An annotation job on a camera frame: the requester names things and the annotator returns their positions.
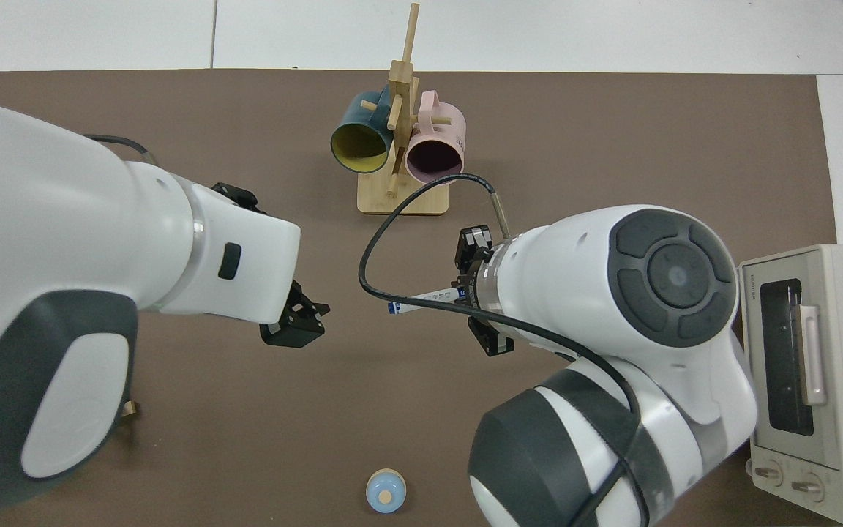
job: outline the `gray circular button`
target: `gray circular button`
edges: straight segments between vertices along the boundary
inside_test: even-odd
[[[660,300],[672,307],[692,307],[705,298],[711,269],[691,247],[667,244],[653,253],[648,274]]]

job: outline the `toaster oven knob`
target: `toaster oven knob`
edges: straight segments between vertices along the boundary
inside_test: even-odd
[[[822,480],[817,478],[815,474],[806,474],[808,481],[798,481],[793,483],[793,490],[798,490],[799,493],[805,493],[811,501],[819,503],[825,499],[825,490]]]
[[[782,470],[779,469],[779,464],[776,461],[767,461],[768,466],[756,467],[753,469],[753,474],[759,477],[765,477],[775,487],[782,485]]]

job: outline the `toaster oven door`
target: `toaster oven door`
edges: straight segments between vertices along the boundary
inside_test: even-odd
[[[743,336],[759,404],[756,445],[840,470],[824,280],[819,250],[744,266]],[[817,326],[803,324],[809,313]]]

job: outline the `black button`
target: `black button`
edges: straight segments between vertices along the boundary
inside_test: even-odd
[[[620,288],[620,294],[629,310],[653,331],[662,331],[665,328],[668,315],[665,310],[649,297],[645,283],[642,281],[642,273],[636,269],[620,269],[616,274],[616,280]]]
[[[217,276],[224,280],[233,280],[240,267],[241,254],[243,254],[243,247],[240,247],[240,244],[228,242],[223,247],[223,260],[220,261],[220,272]]]
[[[713,336],[727,323],[732,309],[732,296],[726,293],[715,293],[703,310],[679,319],[678,336],[686,340]]]
[[[662,210],[642,210],[632,214],[616,231],[616,250],[642,258],[653,243],[678,236],[674,216],[677,215]]]
[[[727,259],[727,251],[717,242],[715,236],[704,227],[693,224],[692,230],[689,231],[689,239],[708,255],[716,279],[723,283],[733,283],[733,266]]]
[[[649,259],[649,284],[672,307],[692,307],[705,298],[711,270],[698,250],[682,244],[660,247]]]

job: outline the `dark teal mug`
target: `dark teal mug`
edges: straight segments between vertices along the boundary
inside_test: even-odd
[[[331,152],[345,169],[371,173],[386,164],[392,145],[392,131],[386,127],[389,109],[388,84],[378,92],[364,92],[351,100],[340,126],[331,134]]]

